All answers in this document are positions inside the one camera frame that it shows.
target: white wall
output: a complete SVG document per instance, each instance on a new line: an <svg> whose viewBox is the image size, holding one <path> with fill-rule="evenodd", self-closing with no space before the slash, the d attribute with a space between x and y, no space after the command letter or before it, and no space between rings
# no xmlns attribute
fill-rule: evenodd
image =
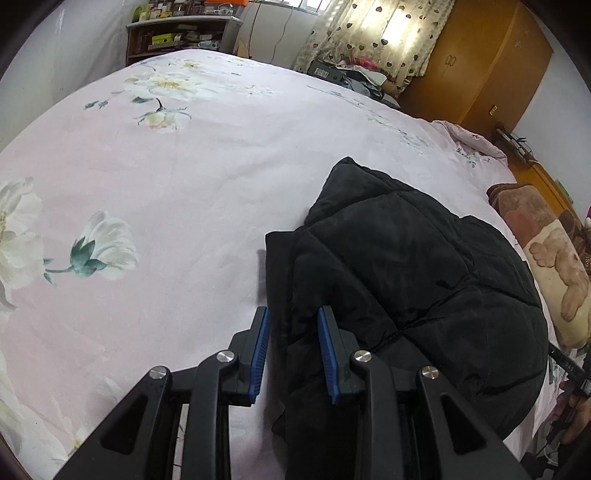
<svg viewBox="0 0 591 480"><path fill-rule="evenodd" d="M0 80L0 151L70 93L125 66L136 0L65 0L31 34Z"/></svg>
<svg viewBox="0 0 591 480"><path fill-rule="evenodd" d="M251 2L246 6L242 19L244 23L238 33L238 40L248 46L252 32L250 57L253 60L290 69L312 32L318 16L288 6Z"/></svg>
<svg viewBox="0 0 591 480"><path fill-rule="evenodd" d="M584 219L591 205L591 92L555 36L540 27L554 54L515 132L527 138L536 159L560 180Z"/></svg>

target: teddy bear print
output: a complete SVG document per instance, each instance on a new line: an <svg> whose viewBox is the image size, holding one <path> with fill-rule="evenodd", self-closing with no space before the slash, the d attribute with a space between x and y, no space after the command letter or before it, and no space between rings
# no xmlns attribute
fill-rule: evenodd
<svg viewBox="0 0 591 480"><path fill-rule="evenodd" d="M530 253L541 267L554 267L567 286L560 306L561 317L570 322L587 298L589 277L566 233L555 228L544 242L530 245Z"/></svg>

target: floral bedsheet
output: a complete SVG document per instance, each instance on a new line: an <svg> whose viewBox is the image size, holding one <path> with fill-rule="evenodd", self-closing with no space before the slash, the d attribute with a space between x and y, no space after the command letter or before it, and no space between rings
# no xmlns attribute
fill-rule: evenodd
<svg viewBox="0 0 591 480"><path fill-rule="evenodd" d="M116 72L1 152L0 432L35 480L52 478L153 365L197 365L250 324L265 303L264 235L298 227L345 156L520 250L486 197L514 181L503 158L466 154L445 130L355 92L224 54ZM517 456L553 402L545 387L506 441ZM232 409L234 478L283 478L270 432L279 410L266 377L254 407Z"/></svg>

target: pillow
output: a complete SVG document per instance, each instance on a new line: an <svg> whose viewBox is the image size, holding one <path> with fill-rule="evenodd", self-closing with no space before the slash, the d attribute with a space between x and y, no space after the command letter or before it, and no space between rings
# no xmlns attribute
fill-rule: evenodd
<svg viewBox="0 0 591 480"><path fill-rule="evenodd" d="M487 194L525 251L559 343L581 348L590 334L590 282L563 225L532 185L498 184Z"/></svg>

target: black jacket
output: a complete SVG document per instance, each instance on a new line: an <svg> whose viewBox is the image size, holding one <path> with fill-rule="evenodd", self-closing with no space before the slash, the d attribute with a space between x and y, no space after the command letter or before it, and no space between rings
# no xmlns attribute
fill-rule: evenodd
<svg viewBox="0 0 591 480"><path fill-rule="evenodd" d="M333 167L304 226L267 235L267 298L288 480L344 479L354 461L355 417L326 391L322 305L390 365L439 368L501 438L544 381L546 321L511 244L351 158Z"/></svg>

